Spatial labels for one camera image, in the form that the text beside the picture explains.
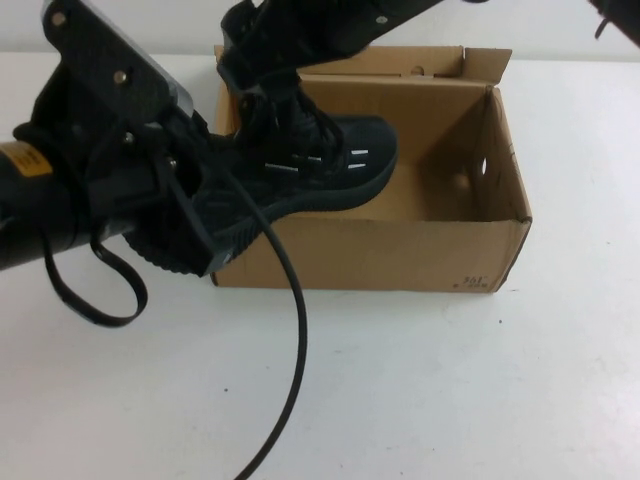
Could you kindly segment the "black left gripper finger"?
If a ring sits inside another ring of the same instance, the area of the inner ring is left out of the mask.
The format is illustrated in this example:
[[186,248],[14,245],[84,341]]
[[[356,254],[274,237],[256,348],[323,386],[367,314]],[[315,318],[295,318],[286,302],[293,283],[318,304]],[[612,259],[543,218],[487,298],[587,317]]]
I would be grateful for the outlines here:
[[154,214],[154,247],[170,271],[206,276],[222,267],[228,244],[217,240],[204,213],[212,178],[197,163],[167,156],[161,164],[166,198]]

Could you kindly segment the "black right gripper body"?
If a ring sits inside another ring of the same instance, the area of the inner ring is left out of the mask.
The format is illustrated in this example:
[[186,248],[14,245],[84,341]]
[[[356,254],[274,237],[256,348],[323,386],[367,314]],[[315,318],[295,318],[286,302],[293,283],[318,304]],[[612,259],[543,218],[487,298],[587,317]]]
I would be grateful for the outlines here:
[[436,1],[265,1],[262,75],[350,58]]

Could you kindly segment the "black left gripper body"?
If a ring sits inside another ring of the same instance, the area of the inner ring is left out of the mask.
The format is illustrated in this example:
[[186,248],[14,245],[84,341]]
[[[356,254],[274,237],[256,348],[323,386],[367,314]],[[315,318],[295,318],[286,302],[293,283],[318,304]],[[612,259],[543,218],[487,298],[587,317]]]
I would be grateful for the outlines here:
[[208,172],[189,99],[164,71],[55,70],[29,120],[29,145],[51,168],[29,182],[29,222],[154,225],[165,157]]

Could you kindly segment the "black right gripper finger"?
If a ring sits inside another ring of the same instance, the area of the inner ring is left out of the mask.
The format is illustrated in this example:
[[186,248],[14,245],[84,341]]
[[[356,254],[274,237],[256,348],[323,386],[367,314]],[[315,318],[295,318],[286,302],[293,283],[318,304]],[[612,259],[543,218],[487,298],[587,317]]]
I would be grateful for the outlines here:
[[224,15],[224,59],[282,60],[282,1],[240,1]]
[[236,94],[255,95],[270,100],[283,98],[283,80],[279,68],[283,66],[281,59],[266,64],[261,72],[241,63],[229,63],[222,59],[217,70],[226,86]]

